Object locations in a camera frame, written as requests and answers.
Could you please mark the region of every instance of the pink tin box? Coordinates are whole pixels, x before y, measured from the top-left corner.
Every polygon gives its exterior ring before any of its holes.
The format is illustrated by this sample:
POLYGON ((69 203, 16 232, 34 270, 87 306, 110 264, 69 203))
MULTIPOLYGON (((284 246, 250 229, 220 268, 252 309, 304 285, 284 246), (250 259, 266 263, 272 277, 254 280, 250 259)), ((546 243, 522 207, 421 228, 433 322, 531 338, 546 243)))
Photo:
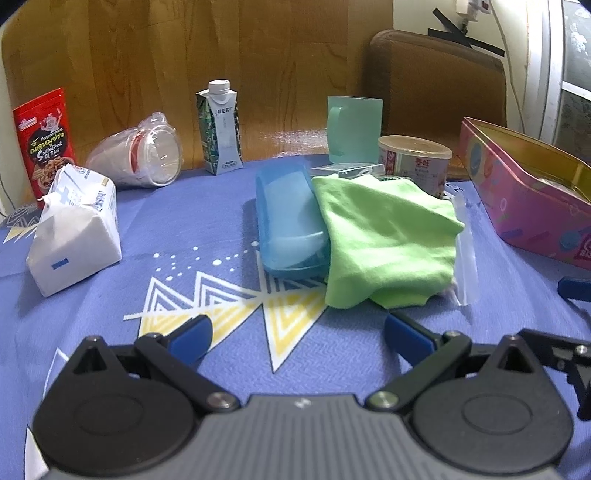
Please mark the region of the pink tin box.
POLYGON ((458 155, 497 235, 514 247, 591 269, 591 168, 480 120, 462 122, 458 155))

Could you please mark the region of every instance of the clear plastic bag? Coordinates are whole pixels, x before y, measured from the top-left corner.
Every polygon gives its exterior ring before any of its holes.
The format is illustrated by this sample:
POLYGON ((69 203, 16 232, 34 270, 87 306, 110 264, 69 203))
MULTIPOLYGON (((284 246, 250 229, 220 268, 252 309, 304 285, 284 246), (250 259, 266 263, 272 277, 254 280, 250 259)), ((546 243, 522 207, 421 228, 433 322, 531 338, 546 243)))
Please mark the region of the clear plastic bag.
POLYGON ((464 224, 464 230, 456 237, 456 263, 452 283, 440 295, 455 306, 463 307, 476 303, 480 297, 472 228, 464 195, 447 184, 444 198, 453 204, 457 219, 464 224))
POLYGON ((183 152, 176 130, 163 113, 154 112, 135 128, 105 138, 86 166, 109 177, 117 187, 163 187, 178 176, 183 152))

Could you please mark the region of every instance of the brown chair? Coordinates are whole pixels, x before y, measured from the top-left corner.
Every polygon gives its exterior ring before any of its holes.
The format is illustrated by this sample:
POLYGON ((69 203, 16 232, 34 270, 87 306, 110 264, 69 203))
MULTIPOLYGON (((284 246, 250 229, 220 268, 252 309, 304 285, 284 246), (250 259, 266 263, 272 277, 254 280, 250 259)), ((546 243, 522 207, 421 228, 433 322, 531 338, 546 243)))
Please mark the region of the brown chair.
MULTIPOLYGON (((506 126, 502 62, 426 35, 384 30, 374 36, 365 95, 384 99, 383 135, 426 138, 454 153, 465 116, 506 126)), ((448 178, 468 178, 455 155, 448 178)))

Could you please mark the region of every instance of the blue plastic case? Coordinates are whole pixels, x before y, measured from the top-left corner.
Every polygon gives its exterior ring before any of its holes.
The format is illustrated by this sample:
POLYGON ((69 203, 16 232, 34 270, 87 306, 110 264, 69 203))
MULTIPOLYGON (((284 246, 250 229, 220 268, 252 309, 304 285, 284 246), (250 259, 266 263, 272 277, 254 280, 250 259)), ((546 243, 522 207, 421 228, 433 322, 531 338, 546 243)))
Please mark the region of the blue plastic case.
POLYGON ((329 271, 330 238, 301 164, 276 161, 256 174, 261 259, 277 278, 304 280, 329 271))

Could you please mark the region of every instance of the tissue pack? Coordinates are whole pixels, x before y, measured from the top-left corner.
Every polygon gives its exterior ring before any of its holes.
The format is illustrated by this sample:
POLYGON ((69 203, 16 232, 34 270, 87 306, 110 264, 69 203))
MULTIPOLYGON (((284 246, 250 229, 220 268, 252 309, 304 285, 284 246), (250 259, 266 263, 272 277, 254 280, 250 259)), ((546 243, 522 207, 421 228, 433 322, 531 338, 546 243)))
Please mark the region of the tissue pack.
POLYGON ((115 185, 88 168, 58 171, 27 257, 44 297, 121 260, 115 185))

